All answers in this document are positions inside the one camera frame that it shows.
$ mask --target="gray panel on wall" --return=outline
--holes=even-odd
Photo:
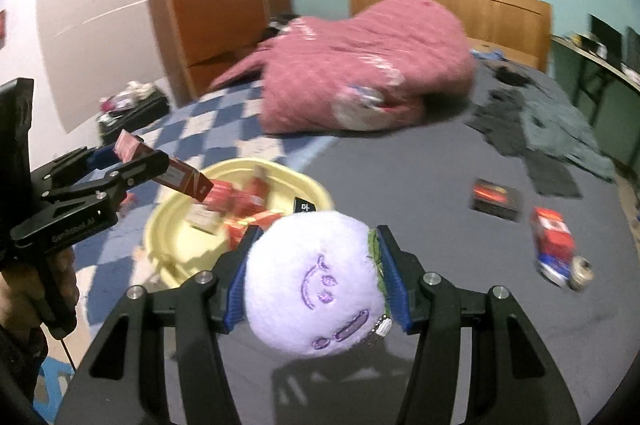
[[[146,0],[36,0],[42,54],[63,128],[130,80],[165,76]]]

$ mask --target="cable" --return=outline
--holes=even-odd
[[[74,361],[71,358],[71,355],[69,354],[69,350],[66,348],[66,344],[64,340],[60,340],[60,342],[62,343],[62,347],[65,349],[65,353],[66,353],[66,357],[69,359],[69,363],[71,364],[71,368],[74,370],[74,373],[76,372],[76,365],[74,363]]]

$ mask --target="small black card box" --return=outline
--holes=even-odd
[[[476,180],[471,208],[515,221],[520,213],[520,193],[515,188]]]

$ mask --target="black label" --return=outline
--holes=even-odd
[[[293,213],[297,214],[298,212],[315,212],[316,206],[306,199],[295,198],[293,200]]]

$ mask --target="red snack box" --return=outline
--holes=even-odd
[[[128,163],[153,152],[153,149],[123,130],[118,136],[113,151],[123,163]],[[202,172],[176,158],[169,158],[169,168],[164,174],[154,178],[154,181],[187,194],[200,202],[204,201],[213,186]]]
[[[271,187],[267,183],[267,171],[256,166],[254,176],[246,183],[241,192],[236,194],[233,215],[247,217],[262,212],[267,206],[267,196]]]
[[[280,210],[267,210],[244,219],[225,219],[226,231],[229,234],[229,248],[235,250],[238,247],[244,237],[244,232],[250,225],[258,225],[263,230],[267,230],[282,216],[283,212]]]
[[[538,240],[538,253],[551,255],[571,264],[575,242],[562,215],[548,208],[536,207],[531,214],[531,224]]]
[[[520,214],[520,193],[515,188],[477,179],[471,207],[478,212],[515,221]]]
[[[211,183],[213,186],[202,204],[207,207],[207,210],[225,214],[233,205],[236,189],[226,181],[211,180]]]

